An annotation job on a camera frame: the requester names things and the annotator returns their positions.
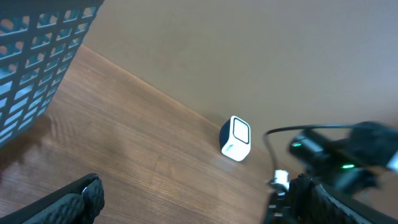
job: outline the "blue plastic basket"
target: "blue plastic basket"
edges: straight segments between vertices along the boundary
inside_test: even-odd
[[[47,109],[102,3],[0,2],[0,146]]]

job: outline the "black device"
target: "black device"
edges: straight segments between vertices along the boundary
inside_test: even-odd
[[[351,128],[348,138],[332,141],[314,131],[317,128]],[[320,124],[273,129],[263,140],[280,172],[268,134],[302,129],[289,144],[289,152],[306,167],[290,181],[289,187],[276,178],[269,182],[275,190],[263,223],[380,223],[398,224],[387,215],[352,198],[368,187],[379,187],[377,174],[367,169],[382,166],[396,171],[398,131],[385,125]]]

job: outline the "beige wall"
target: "beige wall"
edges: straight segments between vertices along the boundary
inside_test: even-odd
[[[242,117],[263,147],[281,126],[396,122],[397,11],[396,0],[106,0],[84,44],[218,124]],[[272,140],[299,167],[292,135]]]

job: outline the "black plastic part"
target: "black plastic part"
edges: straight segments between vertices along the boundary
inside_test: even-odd
[[[310,201],[306,199],[310,198],[312,187],[313,182],[303,178],[303,174],[290,181],[287,201],[291,206],[293,217],[302,217],[307,212],[305,208],[308,207],[307,203]]]
[[[89,186],[94,180],[98,180],[96,174],[88,174],[71,184],[57,190],[54,193],[12,213],[3,218],[0,218],[0,224],[3,223],[23,223],[26,220],[32,218],[34,215],[38,214],[45,208],[49,207],[57,200],[60,200],[63,196],[67,194],[81,194],[84,188]]]
[[[398,131],[376,122],[359,125],[368,129],[354,128],[347,140],[346,151],[365,164],[387,166],[398,150]]]
[[[231,126],[231,118],[225,122],[220,129],[220,148],[222,149],[229,139],[229,128]]]
[[[371,172],[363,168],[356,168],[342,174],[333,186],[335,190],[348,195],[353,195],[368,187],[377,187],[377,180]]]
[[[272,223],[272,220],[274,219],[275,210],[277,209],[277,204],[278,204],[278,194],[276,192],[273,192],[269,196],[268,205],[266,207],[267,212],[265,214],[264,220],[262,221],[263,224]]]
[[[290,143],[289,152],[302,161],[308,169],[322,172],[322,167],[327,166],[331,161],[330,155],[326,152],[331,141],[311,129],[303,130],[296,135]]]

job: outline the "black cable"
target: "black cable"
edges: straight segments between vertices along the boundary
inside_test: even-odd
[[[262,136],[262,141],[266,145],[266,148],[269,151],[269,155],[271,157],[271,162],[272,162],[272,168],[274,169],[274,174],[275,171],[278,170],[278,160],[276,158],[275,150],[271,145],[271,142],[269,141],[268,135],[272,133],[277,133],[281,131],[293,131],[293,130],[301,130],[301,129],[318,129],[318,128],[358,128],[362,126],[357,125],[357,124],[311,124],[311,125],[299,125],[299,126],[290,126],[290,127],[284,127],[284,128],[275,128],[272,130],[267,131],[264,133]]]

